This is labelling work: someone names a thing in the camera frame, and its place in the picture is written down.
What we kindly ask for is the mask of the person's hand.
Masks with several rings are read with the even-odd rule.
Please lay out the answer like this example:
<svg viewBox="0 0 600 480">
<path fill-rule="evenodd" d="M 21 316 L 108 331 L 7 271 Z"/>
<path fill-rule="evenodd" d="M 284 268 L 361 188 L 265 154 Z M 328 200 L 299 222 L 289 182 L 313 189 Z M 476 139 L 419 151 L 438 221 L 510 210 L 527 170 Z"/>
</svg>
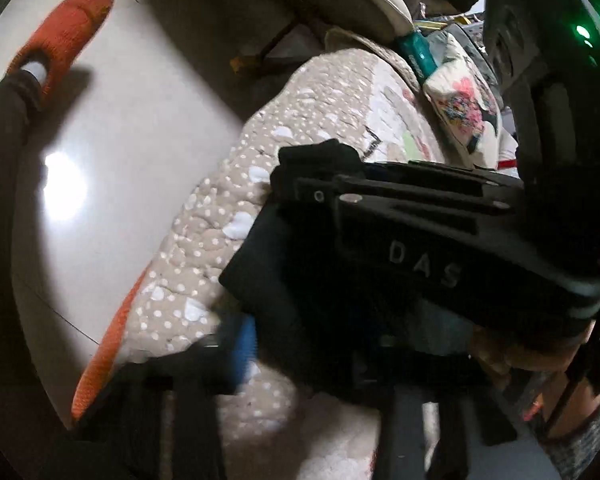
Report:
<svg viewBox="0 0 600 480">
<path fill-rule="evenodd" d="M 515 370 L 532 374 L 531 399 L 522 416 L 540 439 L 556 445 L 600 446 L 600 388 L 571 368 L 586 344 L 600 340 L 600 323 L 592 322 L 573 341 L 547 352 L 521 344 L 502 344 L 487 330 L 477 328 L 469 353 L 498 387 L 507 387 Z"/>
</svg>

